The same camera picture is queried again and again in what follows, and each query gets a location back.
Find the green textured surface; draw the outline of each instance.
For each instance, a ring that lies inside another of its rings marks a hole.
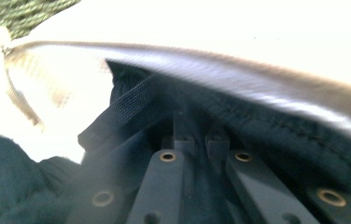
[[[39,23],[80,0],[0,0],[0,26],[12,38],[28,35]]]

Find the screw hole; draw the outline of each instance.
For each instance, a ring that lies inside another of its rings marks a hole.
[[[319,189],[317,196],[321,201],[335,207],[344,207],[347,204],[346,199],[342,195],[331,189]]]
[[[286,224],[301,224],[298,217],[291,213],[285,213],[282,218],[286,221]]]
[[[161,154],[161,161],[175,161],[176,154],[173,152],[164,152]]]
[[[161,223],[161,216],[158,213],[149,213],[144,216],[145,224],[159,224]]]
[[[114,201],[114,194],[109,190],[102,190],[94,195],[91,203],[96,207],[104,207]]]
[[[234,157],[238,161],[252,161],[252,156],[246,152],[238,152],[236,155],[234,155]]]

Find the bag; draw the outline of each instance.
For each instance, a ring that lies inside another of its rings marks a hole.
[[[81,164],[0,138],[0,223],[351,223],[351,86],[163,42],[28,38],[7,57],[100,56],[114,87]]]

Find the woven mat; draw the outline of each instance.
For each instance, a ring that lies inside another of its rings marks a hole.
[[[80,0],[0,0],[0,26],[12,38],[28,35],[39,23]]]

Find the green carpet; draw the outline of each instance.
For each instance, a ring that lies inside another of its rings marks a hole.
[[[0,0],[0,26],[12,38],[28,35],[39,23],[80,0]]]

